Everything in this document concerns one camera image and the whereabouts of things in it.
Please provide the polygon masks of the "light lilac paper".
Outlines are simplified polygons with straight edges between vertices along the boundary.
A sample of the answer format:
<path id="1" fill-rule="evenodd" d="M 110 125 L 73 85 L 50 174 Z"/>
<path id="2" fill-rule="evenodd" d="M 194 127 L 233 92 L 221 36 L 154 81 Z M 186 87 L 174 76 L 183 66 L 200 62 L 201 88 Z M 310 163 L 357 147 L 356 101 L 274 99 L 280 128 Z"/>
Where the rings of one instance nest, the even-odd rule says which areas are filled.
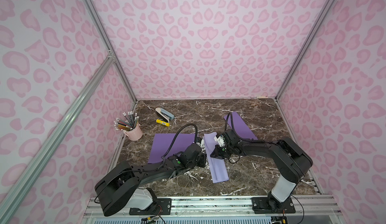
<path id="1" fill-rule="evenodd" d="M 207 160 L 210 167 L 213 183 L 219 183 L 229 180 L 225 161 L 222 159 L 212 158 L 210 155 L 215 150 L 217 142 L 215 141 L 217 133 L 204 134 L 204 144 L 207 154 Z"/>

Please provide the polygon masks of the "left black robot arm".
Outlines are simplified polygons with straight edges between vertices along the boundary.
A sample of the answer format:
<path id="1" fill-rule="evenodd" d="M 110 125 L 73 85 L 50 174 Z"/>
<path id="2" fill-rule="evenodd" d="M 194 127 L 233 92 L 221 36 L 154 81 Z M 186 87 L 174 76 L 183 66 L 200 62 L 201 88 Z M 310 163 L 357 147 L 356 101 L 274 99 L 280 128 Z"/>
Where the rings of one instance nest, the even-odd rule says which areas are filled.
<path id="1" fill-rule="evenodd" d="M 206 166 L 207 156 L 201 147 L 192 143 L 185 151 L 147 165 L 118 164 L 94 187 L 103 214 L 112 216 L 123 209 L 135 190 L 143 185 L 183 175 L 195 167 Z"/>

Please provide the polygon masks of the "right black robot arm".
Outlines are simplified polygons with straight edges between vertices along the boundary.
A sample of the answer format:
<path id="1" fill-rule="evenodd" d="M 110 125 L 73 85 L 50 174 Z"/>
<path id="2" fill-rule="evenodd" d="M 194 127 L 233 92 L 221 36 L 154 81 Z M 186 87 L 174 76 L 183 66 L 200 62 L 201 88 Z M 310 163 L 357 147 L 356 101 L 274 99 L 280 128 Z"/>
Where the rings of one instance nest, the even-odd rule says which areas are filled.
<path id="1" fill-rule="evenodd" d="M 311 157 L 290 137 L 276 141 L 246 139 L 228 129 L 216 138 L 212 158 L 229 159 L 237 156 L 260 156 L 274 161 L 280 172 L 279 179 L 267 196 L 271 209 L 281 206 L 292 194 L 306 173 L 313 166 Z"/>

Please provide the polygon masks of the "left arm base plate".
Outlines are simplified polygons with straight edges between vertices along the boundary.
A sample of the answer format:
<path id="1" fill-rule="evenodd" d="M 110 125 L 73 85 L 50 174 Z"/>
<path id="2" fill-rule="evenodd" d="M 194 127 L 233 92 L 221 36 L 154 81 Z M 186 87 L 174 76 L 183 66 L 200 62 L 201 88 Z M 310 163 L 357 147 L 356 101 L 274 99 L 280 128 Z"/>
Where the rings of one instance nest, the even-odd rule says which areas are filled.
<path id="1" fill-rule="evenodd" d="M 158 198 L 145 210 L 138 208 L 131 208 L 129 215 L 140 216 L 140 215 L 170 215 L 171 213 L 172 199 L 170 198 Z"/>

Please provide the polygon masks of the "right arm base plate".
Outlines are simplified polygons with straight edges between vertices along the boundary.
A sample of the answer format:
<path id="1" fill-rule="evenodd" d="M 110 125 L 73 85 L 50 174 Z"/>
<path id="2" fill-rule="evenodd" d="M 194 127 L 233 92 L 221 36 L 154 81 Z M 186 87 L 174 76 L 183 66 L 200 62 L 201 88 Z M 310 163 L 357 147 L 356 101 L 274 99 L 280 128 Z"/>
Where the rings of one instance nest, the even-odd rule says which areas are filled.
<path id="1" fill-rule="evenodd" d="M 296 209 L 289 197 L 283 203 L 273 197 L 253 197 L 252 210 L 255 214 L 294 214 Z"/>

